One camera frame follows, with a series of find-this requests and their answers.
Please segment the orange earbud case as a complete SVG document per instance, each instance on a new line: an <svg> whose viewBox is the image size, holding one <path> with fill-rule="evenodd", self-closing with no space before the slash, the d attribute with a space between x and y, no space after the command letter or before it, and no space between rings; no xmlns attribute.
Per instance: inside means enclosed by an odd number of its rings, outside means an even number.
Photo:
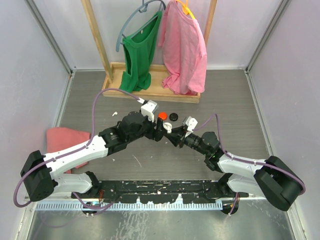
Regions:
<svg viewBox="0 0 320 240"><path fill-rule="evenodd" d="M160 119L162 119L163 121L165 121L165 120L168 118L168 115L167 115L167 113L165 113L165 112L160 112L160 113L158 114L158 117L159 117Z"/></svg>

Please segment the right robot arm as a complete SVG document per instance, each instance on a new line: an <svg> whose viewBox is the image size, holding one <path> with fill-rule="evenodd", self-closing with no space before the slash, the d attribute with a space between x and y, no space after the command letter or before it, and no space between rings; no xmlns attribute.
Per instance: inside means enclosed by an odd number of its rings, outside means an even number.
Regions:
<svg viewBox="0 0 320 240"><path fill-rule="evenodd" d="M187 146L204 155L210 170L224 174L219 181L219 191L225 197L248 193L264 197L275 208L287 211L305 192L302 180L276 156L251 159L233 155L223 150L213 131L197 136L180 126L164 135L174 146Z"/></svg>

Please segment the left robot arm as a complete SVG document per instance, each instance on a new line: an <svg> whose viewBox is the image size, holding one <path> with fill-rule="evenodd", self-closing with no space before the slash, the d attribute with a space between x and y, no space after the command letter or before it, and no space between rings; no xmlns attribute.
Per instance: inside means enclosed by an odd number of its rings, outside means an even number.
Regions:
<svg viewBox="0 0 320 240"><path fill-rule="evenodd" d="M36 150L29 154L20 172L29 200L38 202L63 190L95 198L100 193L100 185L94 177L85 173L72 175L72 180L68 181L63 179L63 174L85 162L120 152L140 138L158 142L171 130L172 125L161 118L153 121L140 112L131 112L89 141L53 153L41 154Z"/></svg>

